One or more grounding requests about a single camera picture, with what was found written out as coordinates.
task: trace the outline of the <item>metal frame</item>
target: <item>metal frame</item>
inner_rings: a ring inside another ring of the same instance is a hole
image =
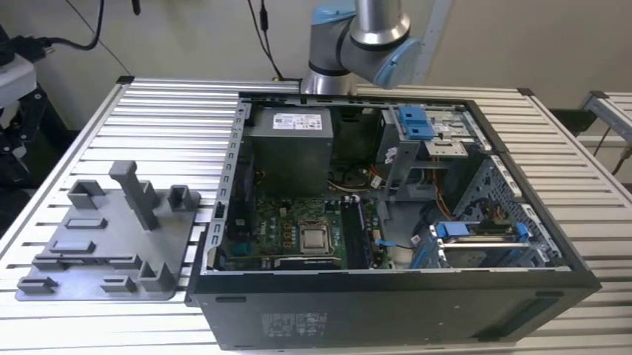
[[[541,107],[515,89],[403,87],[389,92],[360,86],[361,95],[463,98],[477,102],[505,142],[551,214],[599,277],[604,290],[543,326],[517,344],[436,345],[332,350],[330,353],[420,354],[537,351],[539,354],[608,354],[632,351],[632,221],[631,196],[622,193],[603,166]],[[238,91],[297,92],[296,83],[139,79],[117,85],[86,125],[60,164],[0,239],[0,349],[50,349],[47,354],[138,352],[219,354],[199,309],[183,304],[185,293],[165,302],[39,302],[14,299],[22,267],[52,236],[70,201],[59,193],[76,176],[107,176],[107,161],[134,158],[141,176],[178,180],[202,190],[197,220],[210,220],[223,137]],[[189,283],[194,227],[181,285]],[[296,354],[314,354],[293,351]]]
[[[632,144],[632,93],[594,91],[582,107],[592,111]]]

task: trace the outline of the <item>black cable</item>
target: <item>black cable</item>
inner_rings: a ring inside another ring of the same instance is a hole
[[[75,48],[76,50],[94,50],[97,47],[97,44],[99,43],[99,38],[101,38],[101,28],[103,27],[103,12],[105,12],[105,5],[106,5],[106,0],[99,1],[99,15],[97,18],[97,30],[95,36],[93,37],[93,40],[87,45],[78,44],[72,42],[70,39],[60,38],[60,37],[43,37],[42,39],[48,42],[48,44],[63,44],[66,46],[70,46]]]
[[[612,174],[616,175],[619,170],[622,169],[623,162],[626,161],[626,158],[619,159],[619,162],[616,163],[615,170],[612,170]]]
[[[270,25],[268,22],[266,0],[261,0],[260,27],[261,27],[261,32],[264,32],[264,40],[266,41],[268,55],[270,56],[270,60],[273,61],[273,64],[276,65],[274,57],[273,57],[273,50],[270,49],[270,39],[268,38],[268,29],[270,28]]]
[[[66,0],[67,1],[67,4],[70,5],[70,7],[72,7],[72,10],[75,11],[75,13],[78,14],[79,18],[82,19],[83,23],[86,24],[86,26],[89,26],[90,30],[93,31],[93,33],[95,33],[95,29],[93,28],[93,26],[90,25],[89,23],[89,20],[86,20],[86,17],[82,15],[82,13],[79,12],[79,9],[72,5],[72,2],[70,2],[70,0]],[[103,43],[103,41],[101,40],[99,38],[99,43],[101,45],[103,46],[103,48],[109,51],[110,55],[113,56],[113,58],[115,59],[115,61],[119,63],[121,67],[123,68],[123,70],[126,71],[126,73],[129,75],[131,75],[131,72],[130,70],[127,69],[126,67],[126,64],[123,64],[123,62],[121,61],[119,57],[117,56],[117,54],[110,50],[109,46],[106,46],[106,43]]]
[[[428,221],[428,214],[436,209],[437,204],[435,203],[435,200],[424,203],[424,206],[419,210],[419,222],[415,225],[413,228],[413,236],[420,233],[424,227],[428,227],[433,222]]]
[[[596,153],[600,151],[602,144],[604,144],[606,136],[608,135],[610,132],[611,132],[611,127],[608,127],[608,129],[606,130],[604,135],[602,136],[602,141],[600,141],[600,143],[596,145],[595,152],[592,153],[592,156],[594,156],[594,157],[596,157]]]
[[[277,73],[278,78],[284,80],[284,75],[281,74],[281,70],[278,70],[277,64],[274,63],[274,59],[266,50],[266,46],[264,45],[264,40],[260,33],[260,27],[257,25],[256,9],[253,8],[252,0],[249,0],[249,7],[250,7],[250,15],[253,17],[253,24],[256,25],[257,38],[260,39],[261,49],[264,53],[266,53],[266,57],[270,60],[270,63],[273,65],[273,69],[274,69],[274,72]]]
[[[397,246],[399,248],[408,249],[408,250],[416,250],[416,249],[417,249],[416,246],[403,246],[403,245],[400,245],[400,244],[396,244],[396,246]]]
[[[277,72],[278,78],[282,78],[281,72],[278,71],[277,64],[274,62],[273,51],[270,49],[270,40],[268,39],[268,31],[264,31],[264,40],[266,41],[268,55],[270,62],[273,63],[274,71]]]

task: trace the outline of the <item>orange wire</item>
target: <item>orange wire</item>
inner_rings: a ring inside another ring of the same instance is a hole
[[[380,176],[380,174],[377,174],[377,169],[376,169],[376,166],[373,166],[373,164],[372,164],[372,166],[369,167],[369,170],[370,170],[370,172],[372,172],[376,176]]]
[[[444,217],[448,218],[448,220],[455,220],[455,218],[452,218],[452,215],[449,213],[449,208],[445,205],[444,197],[441,196],[441,190],[439,189],[439,186],[437,186],[437,170],[436,169],[433,169],[433,184],[435,184],[435,201],[437,202],[439,211],[441,212]]]

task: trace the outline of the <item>cable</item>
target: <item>cable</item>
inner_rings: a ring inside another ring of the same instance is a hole
[[[90,25],[89,21],[86,20],[86,17],[82,15],[82,13],[79,12],[78,8],[72,5],[72,2],[70,2],[70,0],[66,0],[67,4],[70,5],[70,7],[72,7],[72,10],[75,11],[75,13],[78,14],[79,18],[82,19],[83,23],[86,24],[86,26],[89,26],[90,30],[93,31],[93,33],[95,33],[95,29],[93,28],[93,26]],[[99,43],[101,45],[103,46],[103,48],[109,51],[110,55],[113,56],[113,58],[115,59],[115,61],[119,63],[121,67],[123,68],[123,70],[126,71],[126,73],[129,75],[131,75],[131,72],[130,70],[127,69],[126,67],[126,64],[123,64],[123,62],[121,61],[119,57],[117,56],[117,54],[110,50],[109,46],[106,46],[106,43],[103,43],[103,41],[101,40],[99,38]]]
[[[274,63],[273,56],[268,52],[266,46],[264,45],[264,40],[261,38],[261,33],[260,33],[260,27],[257,25],[256,9],[253,8],[252,0],[249,0],[249,8],[250,8],[250,15],[253,17],[253,24],[256,25],[257,38],[260,39],[261,49],[262,49],[264,53],[266,53],[266,57],[270,60],[270,63],[273,64],[273,69],[274,69],[274,72],[277,73],[278,78],[281,80],[284,80],[284,75],[281,74],[281,71],[277,68],[277,64]]]
[[[452,214],[449,213],[449,208],[445,205],[444,197],[441,196],[441,190],[439,189],[437,184],[437,170],[433,169],[433,185],[435,185],[435,200],[437,201],[437,208],[441,214],[448,220],[453,220]]]
[[[330,180],[328,180],[328,183],[329,183],[336,189],[338,189],[340,191],[344,191],[344,192],[362,192],[362,191],[369,191],[369,189],[348,189],[346,187],[342,187],[342,186],[336,185],[333,182],[330,182]]]
[[[424,226],[428,227],[431,224],[433,224],[433,222],[429,222],[427,220],[427,217],[428,217],[429,212],[435,210],[436,206],[437,205],[435,204],[435,201],[431,200],[427,203],[424,203],[424,206],[419,210],[419,222],[417,222],[417,224],[415,225],[415,228],[413,228],[413,236],[420,233]]]
[[[386,240],[377,239],[376,240],[376,245],[377,246],[396,246],[397,248],[408,249],[408,250],[416,250],[416,246],[403,246],[401,244],[397,244],[396,242],[388,242]]]
[[[622,169],[623,162],[626,161],[626,158],[619,159],[619,162],[616,163],[615,170],[612,170],[612,174],[616,175],[619,170]]]
[[[66,46],[70,46],[70,47],[75,48],[76,50],[94,50],[95,47],[97,47],[97,44],[99,43],[101,28],[103,27],[105,5],[106,5],[106,0],[101,0],[99,1],[99,15],[98,15],[98,18],[97,18],[97,30],[94,31],[95,36],[93,37],[93,40],[90,41],[90,43],[87,45],[78,44],[78,43],[72,42],[71,40],[68,40],[66,38],[60,38],[60,37],[50,37],[50,38],[43,37],[40,39],[47,41],[48,44],[63,44]]]
[[[268,29],[270,28],[270,25],[268,22],[266,0],[261,0],[260,26],[261,26],[261,32],[264,32],[264,39],[266,41],[268,57],[273,64],[274,71],[277,72],[278,78],[284,80],[284,75],[281,74],[281,70],[278,70],[277,63],[274,62],[273,50],[270,49],[270,39],[268,38]]]
[[[594,157],[596,157],[596,153],[600,151],[602,144],[604,144],[606,136],[608,135],[610,132],[611,132],[611,127],[608,127],[608,129],[606,130],[604,135],[602,136],[602,141],[600,141],[600,143],[596,145],[595,152],[592,153],[592,156],[594,156]]]

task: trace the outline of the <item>slotted aluminum surface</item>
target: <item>slotted aluminum surface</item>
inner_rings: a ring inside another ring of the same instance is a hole
[[[14,292],[66,214],[66,190],[78,178],[114,187],[107,173],[118,159],[137,160],[141,178],[157,188],[186,183],[202,192],[181,278],[187,285],[240,91],[297,92],[297,85],[137,78],[115,87],[0,240],[0,350],[221,353],[199,309],[183,304],[183,291],[165,302],[18,302]],[[604,289],[517,344],[330,349],[326,354],[592,354],[595,348],[602,354],[632,354],[632,199],[541,103],[515,89],[364,86],[360,94],[476,100]]]

